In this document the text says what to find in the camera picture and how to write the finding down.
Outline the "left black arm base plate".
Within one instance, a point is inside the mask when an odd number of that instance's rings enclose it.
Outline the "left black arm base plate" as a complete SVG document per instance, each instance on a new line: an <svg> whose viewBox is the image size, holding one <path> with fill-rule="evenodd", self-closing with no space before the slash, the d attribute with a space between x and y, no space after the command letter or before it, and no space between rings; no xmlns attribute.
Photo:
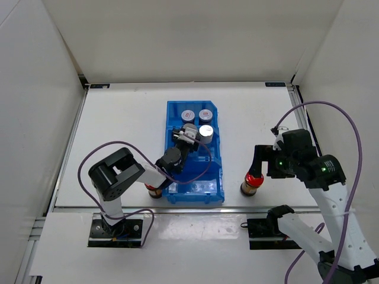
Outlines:
<svg viewBox="0 0 379 284"><path fill-rule="evenodd" d="M109 225L102 216L93 217L88 236L88 247L134 249L142 244L143 220L125 219Z"/></svg>

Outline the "silver-lid blue-label bottle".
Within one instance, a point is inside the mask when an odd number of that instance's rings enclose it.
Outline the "silver-lid blue-label bottle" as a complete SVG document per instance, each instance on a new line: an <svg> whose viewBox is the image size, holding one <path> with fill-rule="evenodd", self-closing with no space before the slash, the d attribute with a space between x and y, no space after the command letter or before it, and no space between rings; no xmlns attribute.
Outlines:
<svg viewBox="0 0 379 284"><path fill-rule="evenodd" d="M199 128L200 141L208 145L213 140L214 129L211 125L204 124Z"/></svg>
<svg viewBox="0 0 379 284"><path fill-rule="evenodd" d="M194 124L186 123L182 127L182 131L186 136L189 136L191 138L196 138L198 134L198 129Z"/></svg>

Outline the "white-lid spice jar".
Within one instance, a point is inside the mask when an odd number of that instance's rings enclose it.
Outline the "white-lid spice jar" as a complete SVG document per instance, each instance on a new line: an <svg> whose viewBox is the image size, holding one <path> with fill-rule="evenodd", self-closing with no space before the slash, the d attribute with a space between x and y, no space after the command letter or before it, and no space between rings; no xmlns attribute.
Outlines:
<svg viewBox="0 0 379 284"><path fill-rule="evenodd" d="M198 114L199 125L210 125L213 120L213 112L209 109L202 109Z"/></svg>
<svg viewBox="0 0 379 284"><path fill-rule="evenodd" d="M183 124L194 124L195 113L190 109L186 109L181 112L181 120Z"/></svg>

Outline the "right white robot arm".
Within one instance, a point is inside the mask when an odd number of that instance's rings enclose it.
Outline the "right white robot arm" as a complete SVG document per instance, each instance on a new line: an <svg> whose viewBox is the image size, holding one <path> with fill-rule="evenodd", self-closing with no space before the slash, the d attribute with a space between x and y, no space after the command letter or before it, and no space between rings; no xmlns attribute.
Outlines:
<svg viewBox="0 0 379 284"><path fill-rule="evenodd" d="M273 145L256 145L245 184L263 183L262 164L273 179L297 178L316 201L330 240L306 225L288 205L271 208L266 230L275 237L292 239L317 264L324 283L366 283L378 278L378 257L368 245L348 205L346 177L332 155L318 156L307 130L279 134Z"/></svg>

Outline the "red-lid sauce jar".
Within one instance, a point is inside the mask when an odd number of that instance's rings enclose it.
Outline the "red-lid sauce jar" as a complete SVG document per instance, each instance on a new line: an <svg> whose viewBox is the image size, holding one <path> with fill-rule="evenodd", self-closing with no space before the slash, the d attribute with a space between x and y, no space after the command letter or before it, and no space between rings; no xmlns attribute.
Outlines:
<svg viewBox="0 0 379 284"><path fill-rule="evenodd" d="M245 196L254 196L263 182L264 177L262 175L260 177L254 177L251 174L247 173L240 186L240 191Z"/></svg>
<svg viewBox="0 0 379 284"><path fill-rule="evenodd" d="M161 188L154 188L151 185L148 185L147 183L144 184L146 189L149 192L149 195L151 198L159 199L162 197L162 189Z"/></svg>

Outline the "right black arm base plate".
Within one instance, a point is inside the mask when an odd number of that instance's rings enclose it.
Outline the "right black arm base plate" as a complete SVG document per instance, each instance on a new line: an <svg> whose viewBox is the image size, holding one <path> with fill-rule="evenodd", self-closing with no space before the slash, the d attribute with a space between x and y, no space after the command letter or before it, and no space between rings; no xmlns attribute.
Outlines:
<svg viewBox="0 0 379 284"><path fill-rule="evenodd" d="M298 250L300 247L285 234L274 234L265 218L248 218L240 224L247 229L250 250Z"/></svg>

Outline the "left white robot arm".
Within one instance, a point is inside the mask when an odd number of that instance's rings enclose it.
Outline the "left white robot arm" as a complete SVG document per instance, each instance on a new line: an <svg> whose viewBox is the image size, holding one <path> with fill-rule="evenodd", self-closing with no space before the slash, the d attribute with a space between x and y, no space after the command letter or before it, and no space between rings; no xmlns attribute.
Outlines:
<svg viewBox="0 0 379 284"><path fill-rule="evenodd" d="M103 230L112 237L126 234L121 195L131 185L140 182L145 184L152 197L160 198L162 189L171 185L174 176L183 171L188 154L196 150L196 142L176 142L151 166L139 163L131 151L123 147L94 164L88 175L105 210L101 214Z"/></svg>

